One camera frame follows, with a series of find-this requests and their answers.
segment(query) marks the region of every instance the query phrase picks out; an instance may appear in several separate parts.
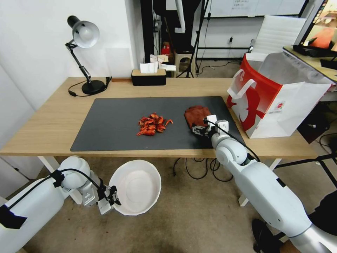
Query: desk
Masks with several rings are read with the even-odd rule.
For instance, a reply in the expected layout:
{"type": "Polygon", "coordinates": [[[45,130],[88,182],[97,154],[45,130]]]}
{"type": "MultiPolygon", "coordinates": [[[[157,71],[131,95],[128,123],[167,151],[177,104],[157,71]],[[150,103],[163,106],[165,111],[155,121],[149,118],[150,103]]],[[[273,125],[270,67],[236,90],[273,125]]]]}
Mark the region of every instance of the desk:
{"type": "Polygon", "coordinates": [[[332,80],[334,83],[337,83],[337,76],[336,76],[337,70],[322,67],[321,62],[319,61],[320,59],[332,59],[332,57],[314,58],[314,57],[310,57],[310,56],[304,56],[304,55],[301,55],[300,53],[297,53],[296,51],[294,51],[292,49],[292,46],[285,46],[285,47],[283,47],[283,49],[287,53],[289,53],[292,56],[296,57],[297,59],[303,61],[304,63],[306,63],[310,67],[314,68],[315,70],[317,70],[318,72],[320,72],[321,74],[323,74],[324,76],[326,76],[327,78],[332,80]]]}
{"type": "MultiPolygon", "coordinates": [[[[68,87],[83,80],[69,77],[0,150],[0,155],[38,156],[51,172],[59,167],[54,156],[215,157],[213,149],[71,152],[70,147],[96,98],[222,96],[226,101],[231,78],[168,78],[165,86],[133,86],[130,80],[112,80],[108,89],[100,94],[70,96],[68,87]]],[[[80,89],[81,85],[77,85],[73,91],[81,94],[80,89]]],[[[249,139],[233,111],[230,112],[247,146],[261,159],[275,159],[274,166],[281,158],[316,158],[316,153],[298,131],[291,137],[249,139]]],[[[77,203],[80,201],[79,193],[72,197],[77,203]]]]}

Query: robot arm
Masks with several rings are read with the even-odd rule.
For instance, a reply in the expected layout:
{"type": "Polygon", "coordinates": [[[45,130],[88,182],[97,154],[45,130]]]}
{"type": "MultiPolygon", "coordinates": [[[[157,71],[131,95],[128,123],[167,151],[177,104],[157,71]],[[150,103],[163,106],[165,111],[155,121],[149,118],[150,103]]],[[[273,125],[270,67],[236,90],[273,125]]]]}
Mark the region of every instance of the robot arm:
{"type": "Polygon", "coordinates": [[[114,204],[120,205],[115,186],[104,185],[84,159],[68,157],[52,176],[36,180],[0,207],[1,252],[22,248],[75,189],[81,193],[84,206],[97,204],[101,214],[112,210],[114,204]]]}
{"type": "Polygon", "coordinates": [[[248,159],[246,148],[221,130],[228,131],[228,122],[217,121],[215,115],[206,122],[218,161],[266,222],[284,232],[302,253],[337,252],[337,237],[312,224],[295,193],[265,164],[248,159]]]}

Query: black desk mat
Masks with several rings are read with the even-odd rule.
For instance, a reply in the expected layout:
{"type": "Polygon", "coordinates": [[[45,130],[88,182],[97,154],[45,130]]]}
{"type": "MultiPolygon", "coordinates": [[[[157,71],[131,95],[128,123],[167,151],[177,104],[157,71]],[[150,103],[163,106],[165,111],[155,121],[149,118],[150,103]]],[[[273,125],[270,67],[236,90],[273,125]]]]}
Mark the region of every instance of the black desk mat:
{"type": "Polygon", "coordinates": [[[243,142],[222,97],[97,98],[84,120],[71,151],[207,149],[210,139],[196,136],[184,117],[187,108],[202,105],[217,119],[229,122],[229,133],[243,142]],[[142,116],[156,112],[172,119],[163,133],[136,136],[142,116]]]}

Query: white plastic bowl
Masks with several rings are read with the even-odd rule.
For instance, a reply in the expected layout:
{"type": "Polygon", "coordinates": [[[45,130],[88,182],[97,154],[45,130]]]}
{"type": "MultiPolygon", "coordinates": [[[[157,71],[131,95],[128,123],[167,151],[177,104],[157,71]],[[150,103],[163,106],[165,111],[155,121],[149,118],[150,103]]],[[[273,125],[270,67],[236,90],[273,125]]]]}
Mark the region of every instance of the white plastic bowl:
{"type": "Polygon", "coordinates": [[[147,212],[158,200],[161,177],[156,167],[144,160],[124,163],[112,175],[110,186],[117,187],[121,206],[114,208],[123,215],[139,215],[147,212]]]}

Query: computer screen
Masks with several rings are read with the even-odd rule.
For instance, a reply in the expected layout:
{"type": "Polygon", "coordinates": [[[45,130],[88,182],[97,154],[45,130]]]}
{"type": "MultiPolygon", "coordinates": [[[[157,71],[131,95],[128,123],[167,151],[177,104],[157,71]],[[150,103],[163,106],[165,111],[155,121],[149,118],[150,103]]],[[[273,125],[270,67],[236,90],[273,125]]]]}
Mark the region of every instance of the computer screen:
{"type": "Polygon", "coordinates": [[[324,0],[301,45],[337,52],[337,0],[324,0]]]}

